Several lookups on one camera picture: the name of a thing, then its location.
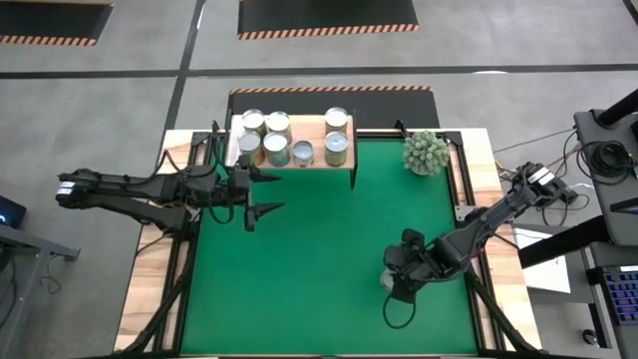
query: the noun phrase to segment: can lid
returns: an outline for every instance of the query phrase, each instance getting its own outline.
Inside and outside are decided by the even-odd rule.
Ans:
[[[285,131],[290,126],[290,118],[281,111],[275,111],[266,120],[266,126],[271,131]]]
[[[312,144],[307,141],[299,141],[292,147],[292,153],[299,160],[312,159]]]
[[[246,131],[239,136],[237,140],[239,144],[239,150],[242,152],[252,152],[259,147],[261,138],[259,134],[254,131]]]
[[[340,128],[348,122],[348,113],[342,108],[332,108],[326,111],[326,123],[329,126]]]
[[[346,135],[333,131],[326,136],[326,149],[332,152],[342,152],[348,148]]]
[[[261,111],[252,109],[243,113],[241,120],[245,128],[258,129],[264,122],[264,116]]]
[[[288,146],[288,139],[277,133],[270,133],[263,138],[263,146],[270,152],[279,152]]]

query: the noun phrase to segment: black floor mat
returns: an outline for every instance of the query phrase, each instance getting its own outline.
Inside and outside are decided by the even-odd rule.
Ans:
[[[113,4],[0,1],[0,44],[94,46]]]
[[[236,89],[228,99],[234,114],[258,109],[264,114],[321,115],[335,106],[356,111],[359,129],[391,129],[397,120],[409,129],[440,127],[429,86]]]
[[[419,29],[412,0],[242,0],[239,39]]]

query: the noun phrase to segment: green table surface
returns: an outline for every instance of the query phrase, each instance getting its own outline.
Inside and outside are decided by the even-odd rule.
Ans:
[[[183,354],[476,353],[462,278],[430,284],[402,330],[382,316],[383,253],[411,227],[428,239],[454,229],[445,172],[403,168],[403,142],[360,140],[356,187],[348,171],[286,170],[253,186],[255,202],[283,201],[254,232],[242,213],[206,216],[195,259]],[[392,300],[389,318],[411,306]]]

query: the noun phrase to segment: keyboard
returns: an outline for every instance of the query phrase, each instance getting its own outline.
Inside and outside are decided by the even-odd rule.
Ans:
[[[606,271],[603,292],[616,325],[638,325],[638,271]]]

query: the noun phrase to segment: plant pot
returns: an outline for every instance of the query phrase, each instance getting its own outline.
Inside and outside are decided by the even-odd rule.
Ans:
[[[419,175],[419,176],[427,176],[428,175],[427,172],[420,172],[420,171],[418,171],[416,169],[410,169],[410,170],[412,170],[413,173],[415,173],[416,175]]]

